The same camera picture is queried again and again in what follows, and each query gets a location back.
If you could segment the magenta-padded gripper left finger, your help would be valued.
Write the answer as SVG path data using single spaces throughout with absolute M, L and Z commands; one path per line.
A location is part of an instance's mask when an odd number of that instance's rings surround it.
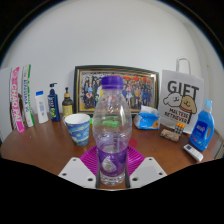
M 90 148 L 80 158 L 72 157 L 59 173 L 59 177 L 84 188 L 99 188 L 96 147 Z

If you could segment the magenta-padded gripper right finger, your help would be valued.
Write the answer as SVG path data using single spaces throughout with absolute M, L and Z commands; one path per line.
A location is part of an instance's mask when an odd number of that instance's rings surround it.
M 133 147 L 128 147 L 125 185 L 140 188 L 166 176 L 166 172 L 153 157 L 144 157 Z

